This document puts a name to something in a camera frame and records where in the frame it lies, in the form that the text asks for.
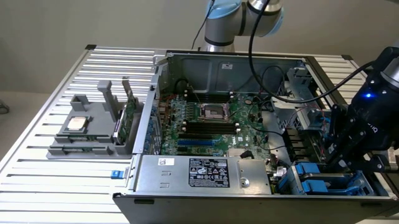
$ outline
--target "white sticker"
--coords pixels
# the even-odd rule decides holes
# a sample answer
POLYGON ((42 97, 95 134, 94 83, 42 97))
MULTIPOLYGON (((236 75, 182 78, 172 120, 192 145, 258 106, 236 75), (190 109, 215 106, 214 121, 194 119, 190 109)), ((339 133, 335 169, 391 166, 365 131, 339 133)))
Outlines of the white sticker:
POLYGON ((222 69, 232 69, 232 64, 222 64, 222 69))
POLYGON ((158 159, 159 166, 174 166, 175 165, 175 158, 159 158, 158 159))

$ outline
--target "motherboard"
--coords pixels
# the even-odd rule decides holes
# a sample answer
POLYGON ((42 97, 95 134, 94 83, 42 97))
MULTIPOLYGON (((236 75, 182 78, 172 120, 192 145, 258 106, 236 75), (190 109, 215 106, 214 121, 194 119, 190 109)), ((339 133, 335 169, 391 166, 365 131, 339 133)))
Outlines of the motherboard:
POLYGON ((162 96, 162 154, 239 157, 250 151, 255 159, 267 159, 260 101, 254 94, 162 96))

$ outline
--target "warning label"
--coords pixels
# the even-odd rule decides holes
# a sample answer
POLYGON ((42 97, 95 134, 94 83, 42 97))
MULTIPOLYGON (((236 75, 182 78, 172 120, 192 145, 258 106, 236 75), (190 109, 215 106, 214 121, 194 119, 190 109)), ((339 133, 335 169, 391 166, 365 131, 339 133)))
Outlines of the warning label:
POLYGON ((230 188, 227 160, 190 159, 188 184, 192 187, 230 188))

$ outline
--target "capacitor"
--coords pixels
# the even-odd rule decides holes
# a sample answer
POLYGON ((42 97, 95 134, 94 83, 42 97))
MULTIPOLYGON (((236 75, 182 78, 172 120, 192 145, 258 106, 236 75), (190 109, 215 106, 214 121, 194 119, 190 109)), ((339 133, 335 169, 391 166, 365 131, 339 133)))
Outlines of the capacitor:
POLYGON ((252 101, 251 101, 250 99, 246 99, 246 100, 244 100, 244 103, 246 103, 247 105, 251 105, 251 104, 252 104, 252 101))

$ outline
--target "green circuit board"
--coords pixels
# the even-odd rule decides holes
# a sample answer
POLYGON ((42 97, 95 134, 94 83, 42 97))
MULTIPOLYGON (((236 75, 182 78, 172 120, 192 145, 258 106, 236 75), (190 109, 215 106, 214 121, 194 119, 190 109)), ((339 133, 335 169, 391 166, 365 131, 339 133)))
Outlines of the green circuit board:
POLYGON ((250 150, 255 159, 268 158, 268 144, 263 123, 258 122, 259 107, 255 103, 256 97, 238 94, 227 103, 187 102, 182 95, 162 97, 160 117, 163 128, 162 154, 163 155, 207 155, 232 156, 232 152, 250 150), (227 112, 224 119, 204 118, 204 105, 212 108, 224 108, 227 112), (179 151, 179 134, 184 134, 183 122, 199 123, 234 123, 240 129, 236 134, 212 134, 212 146, 184 146, 186 151, 179 151))

